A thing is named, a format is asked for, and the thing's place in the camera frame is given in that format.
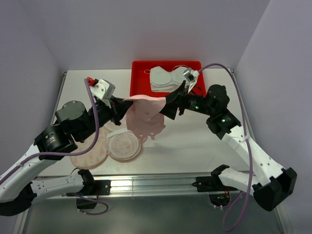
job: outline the pink fabric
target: pink fabric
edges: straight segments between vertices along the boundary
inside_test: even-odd
[[[133,101],[126,114],[127,128],[136,135],[141,144],[148,136],[155,139],[166,127],[164,115],[159,113],[166,104],[166,98],[135,95],[125,100]]]

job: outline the robotic arm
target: robotic arm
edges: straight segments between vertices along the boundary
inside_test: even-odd
[[[230,99],[224,86],[212,85],[206,97],[191,95],[189,92],[197,81],[199,73],[188,69],[185,82],[174,92],[166,96],[166,105],[160,113],[175,119],[177,110],[179,115],[184,110],[190,110],[208,115],[207,125],[222,141],[229,144],[249,164],[248,150],[241,124],[227,109]],[[112,121],[120,125],[120,120],[133,104],[114,97],[114,85],[105,80],[88,78],[92,94],[96,98],[96,110],[99,126]],[[56,112],[57,121],[47,127],[30,146],[26,154],[9,170],[0,176],[0,215],[12,216],[27,210],[32,203],[65,193],[89,195],[94,189],[95,181],[89,170],[79,170],[72,175],[49,180],[34,180],[41,171],[51,166],[62,156],[41,155],[27,162],[24,160],[39,152],[69,153],[77,149],[76,142],[83,142],[96,130],[94,112],[86,111],[83,103],[70,101]],[[250,192],[265,210],[272,210],[294,188],[296,172],[284,169],[269,157],[251,138],[249,138],[253,152],[254,176]],[[230,186],[247,191],[248,175],[237,172],[227,165],[222,165],[211,173],[210,186]]]

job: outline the white wall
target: white wall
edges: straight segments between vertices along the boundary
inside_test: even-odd
[[[0,174],[50,124],[61,72],[18,0],[0,1]],[[1,234],[15,217],[0,216]]]
[[[311,233],[312,1],[272,0],[237,79],[256,140],[298,173],[284,204],[296,234]]]
[[[269,0],[20,0],[68,69],[196,59],[236,67]]]

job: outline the gray floor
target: gray floor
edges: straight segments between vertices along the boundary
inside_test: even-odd
[[[241,199],[228,218],[233,224]],[[74,199],[46,200],[33,206],[24,234],[218,234],[224,211],[214,210],[208,195],[107,198],[109,212],[88,216],[77,212]],[[251,197],[248,210],[233,234],[281,234],[276,212],[261,209]]]

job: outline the red plastic bin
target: red plastic bin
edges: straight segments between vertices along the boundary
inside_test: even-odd
[[[168,93],[161,92],[152,92],[150,84],[150,75],[144,73],[145,70],[150,70],[153,67],[160,66],[168,72],[171,72],[172,69],[179,65],[185,65],[191,67],[193,70],[201,69],[201,64],[199,61],[133,61],[132,63],[132,72],[131,72],[131,86],[130,86],[130,96],[143,94],[151,97],[159,98],[164,97]],[[201,91],[197,88],[194,88],[194,92],[199,95],[206,95],[206,88],[204,77],[199,74],[197,80],[197,86],[201,88]]]

